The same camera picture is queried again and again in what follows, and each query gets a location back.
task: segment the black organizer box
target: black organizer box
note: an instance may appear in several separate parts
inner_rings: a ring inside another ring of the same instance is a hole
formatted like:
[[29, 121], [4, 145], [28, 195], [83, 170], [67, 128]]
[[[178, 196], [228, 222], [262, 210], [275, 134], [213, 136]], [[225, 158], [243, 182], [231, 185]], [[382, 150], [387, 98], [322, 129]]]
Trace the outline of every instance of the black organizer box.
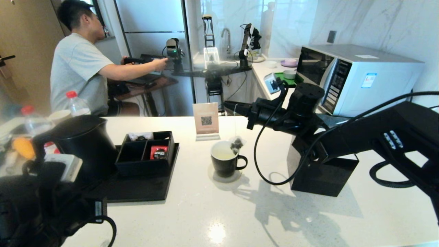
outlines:
[[[120, 175], [132, 177], [169, 171], [175, 149], [172, 132], [154, 132], [153, 135], [153, 140], [144, 141], [131, 141], [128, 135], [125, 136], [115, 163]], [[164, 159], [151, 160], [151, 147], [157, 145], [167, 146], [168, 151]]]

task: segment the kitchen counter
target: kitchen counter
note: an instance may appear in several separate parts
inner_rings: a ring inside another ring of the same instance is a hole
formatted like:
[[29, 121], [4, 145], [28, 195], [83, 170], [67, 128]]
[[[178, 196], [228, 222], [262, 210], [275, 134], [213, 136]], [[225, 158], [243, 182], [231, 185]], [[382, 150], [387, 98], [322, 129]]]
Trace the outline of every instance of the kitchen counter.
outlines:
[[[259, 91], [261, 92], [262, 96], [266, 99], [269, 100], [273, 100], [277, 97], [279, 97], [279, 95], [281, 94], [280, 91], [274, 94], [270, 94], [270, 92], [268, 91], [267, 86], [265, 85], [264, 82], [264, 76], [268, 75], [269, 73], [277, 73], [277, 72], [283, 72], [284, 70], [296, 70], [296, 68], [288, 68], [288, 67], [283, 67], [281, 65], [281, 61], [284, 60], [284, 58], [278, 58], [278, 59], [268, 59], [265, 60], [263, 62], [255, 62], [255, 63], [251, 63], [249, 62], [249, 64], [251, 64], [252, 66], [252, 72], [254, 74], [254, 83], [257, 83], [257, 87], [259, 88]], [[275, 61], [276, 64], [276, 68], [267, 68], [266, 63], [267, 61]], [[194, 59], [193, 59], [193, 65], [195, 67], [195, 69], [203, 69], [204, 68], [204, 57], [202, 54], [197, 54]], [[220, 64], [227, 64], [230, 65], [231, 68], [236, 66], [236, 63], [239, 64], [239, 61], [220, 61]], [[294, 88], [290, 88], [288, 90], [288, 94], [285, 100], [285, 102], [283, 103], [282, 107], [286, 108], [288, 106], [288, 99], [290, 98], [291, 94], [294, 92]]]
[[[358, 154], [360, 163], [338, 197], [271, 186], [258, 175], [253, 146], [261, 126], [246, 129], [244, 117], [220, 117], [223, 140], [247, 140], [248, 158], [239, 180], [212, 179], [210, 148], [216, 141], [195, 141], [192, 117], [113, 117], [107, 131], [120, 145], [128, 132], [172, 131], [180, 151], [166, 201], [111, 203], [108, 216], [117, 224], [113, 246], [405, 246], [437, 241], [438, 226], [429, 197], [417, 187], [391, 189], [369, 177], [382, 158]], [[257, 158], [263, 174], [274, 181], [287, 176], [291, 136], [265, 129]], [[391, 166], [382, 179], [403, 180]], [[64, 247], [107, 246], [109, 224], [88, 224]]]

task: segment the refrigerator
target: refrigerator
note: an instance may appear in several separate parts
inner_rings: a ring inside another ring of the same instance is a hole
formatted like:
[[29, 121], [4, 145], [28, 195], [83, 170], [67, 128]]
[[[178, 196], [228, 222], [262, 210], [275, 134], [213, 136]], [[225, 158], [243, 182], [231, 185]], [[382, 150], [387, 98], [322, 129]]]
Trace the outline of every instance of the refrigerator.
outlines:
[[[130, 57], [141, 54], [162, 55], [166, 41], [179, 39], [185, 53], [184, 71], [192, 70], [189, 36], [184, 0], [114, 0], [122, 33]], [[178, 80], [177, 84], [152, 93], [159, 116], [193, 116], [194, 82], [190, 77], [172, 76], [173, 62], [168, 63], [164, 76]]]

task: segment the kettle handle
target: kettle handle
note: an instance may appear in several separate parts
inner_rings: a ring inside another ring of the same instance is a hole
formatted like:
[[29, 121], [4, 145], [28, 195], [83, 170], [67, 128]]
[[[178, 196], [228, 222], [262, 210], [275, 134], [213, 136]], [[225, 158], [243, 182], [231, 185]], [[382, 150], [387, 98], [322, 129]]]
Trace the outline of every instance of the kettle handle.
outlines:
[[32, 139], [32, 146], [33, 150], [35, 151], [36, 162], [44, 162], [44, 157], [46, 155], [46, 151], [44, 150], [44, 144], [46, 144], [47, 142], [53, 142], [52, 131], [41, 133], [39, 135], [36, 135]]

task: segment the gray t-shirt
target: gray t-shirt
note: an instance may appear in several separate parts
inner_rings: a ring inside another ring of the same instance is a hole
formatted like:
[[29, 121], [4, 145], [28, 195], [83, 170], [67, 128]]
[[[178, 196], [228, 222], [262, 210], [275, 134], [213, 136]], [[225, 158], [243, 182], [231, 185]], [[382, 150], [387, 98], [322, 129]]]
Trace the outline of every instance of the gray t-shirt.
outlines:
[[55, 48], [50, 73], [52, 112], [68, 109], [65, 93], [76, 91], [79, 98], [86, 100], [92, 114], [106, 114], [107, 78], [98, 72], [112, 63], [94, 44], [77, 33], [62, 39]]

